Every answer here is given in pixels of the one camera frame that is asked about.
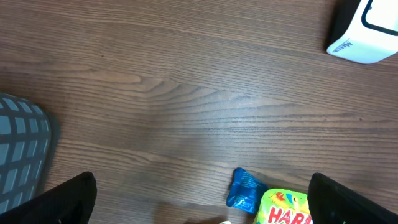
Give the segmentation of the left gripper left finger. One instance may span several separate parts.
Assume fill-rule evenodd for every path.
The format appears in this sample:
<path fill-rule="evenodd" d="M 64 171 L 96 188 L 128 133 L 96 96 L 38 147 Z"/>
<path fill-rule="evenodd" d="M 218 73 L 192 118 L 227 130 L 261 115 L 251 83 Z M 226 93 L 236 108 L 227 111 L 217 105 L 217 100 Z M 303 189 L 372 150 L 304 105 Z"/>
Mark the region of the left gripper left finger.
<path fill-rule="evenodd" d="M 1 224 L 87 224 L 97 196 L 96 179 L 83 172 L 1 215 Z"/>

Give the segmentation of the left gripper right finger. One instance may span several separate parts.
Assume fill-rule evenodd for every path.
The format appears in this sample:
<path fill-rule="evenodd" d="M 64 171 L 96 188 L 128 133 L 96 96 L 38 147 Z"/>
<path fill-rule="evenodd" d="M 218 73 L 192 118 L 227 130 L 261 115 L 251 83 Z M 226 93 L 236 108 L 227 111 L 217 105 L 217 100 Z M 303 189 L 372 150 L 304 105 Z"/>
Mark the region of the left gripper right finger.
<path fill-rule="evenodd" d="M 308 205 L 314 224 L 397 224 L 397 214 L 321 173 L 312 175 Z"/>

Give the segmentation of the green Haribo candy bag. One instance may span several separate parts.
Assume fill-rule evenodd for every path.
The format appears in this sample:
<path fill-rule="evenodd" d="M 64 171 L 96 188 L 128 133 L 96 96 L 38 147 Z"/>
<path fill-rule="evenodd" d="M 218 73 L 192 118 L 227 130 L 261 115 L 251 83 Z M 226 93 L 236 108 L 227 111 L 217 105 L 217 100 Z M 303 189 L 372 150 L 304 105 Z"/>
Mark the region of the green Haribo candy bag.
<path fill-rule="evenodd" d="M 313 224 L 307 194 L 287 189 L 266 191 L 253 224 Z"/>

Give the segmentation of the blue snack wrapper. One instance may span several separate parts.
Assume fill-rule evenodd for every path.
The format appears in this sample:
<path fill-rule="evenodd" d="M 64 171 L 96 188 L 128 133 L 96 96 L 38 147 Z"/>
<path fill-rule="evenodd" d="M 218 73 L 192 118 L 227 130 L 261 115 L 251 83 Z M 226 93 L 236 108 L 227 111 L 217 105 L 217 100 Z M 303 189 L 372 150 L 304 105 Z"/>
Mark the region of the blue snack wrapper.
<path fill-rule="evenodd" d="M 259 210 L 261 198 L 267 190 L 269 188 L 266 184 L 243 168 L 238 167 L 233 172 L 226 205 L 250 214 L 256 214 Z"/>

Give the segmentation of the white barcode scanner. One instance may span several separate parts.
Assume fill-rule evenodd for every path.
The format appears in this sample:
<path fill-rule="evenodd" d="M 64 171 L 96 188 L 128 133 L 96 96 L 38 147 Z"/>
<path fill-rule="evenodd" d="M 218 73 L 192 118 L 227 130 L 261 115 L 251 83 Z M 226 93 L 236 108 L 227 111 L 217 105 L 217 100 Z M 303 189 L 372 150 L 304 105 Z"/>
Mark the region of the white barcode scanner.
<path fill-rule="evenodd" d="M 338 2 L 326 52 L 361 64 L 397 53 L 397 0 Z"/>

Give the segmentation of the grey plastic shopping basket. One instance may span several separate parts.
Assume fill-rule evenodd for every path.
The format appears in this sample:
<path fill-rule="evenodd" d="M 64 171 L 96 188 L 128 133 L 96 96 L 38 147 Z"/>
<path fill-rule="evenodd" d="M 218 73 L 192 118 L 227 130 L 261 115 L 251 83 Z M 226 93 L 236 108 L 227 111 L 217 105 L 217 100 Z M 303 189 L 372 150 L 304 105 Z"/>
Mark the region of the grey plastic shopping basket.
<path fill-rule="evenodd" d="M 60 139 L 56 117 L 1 93 L 1 213 L 40 195 Z"/>

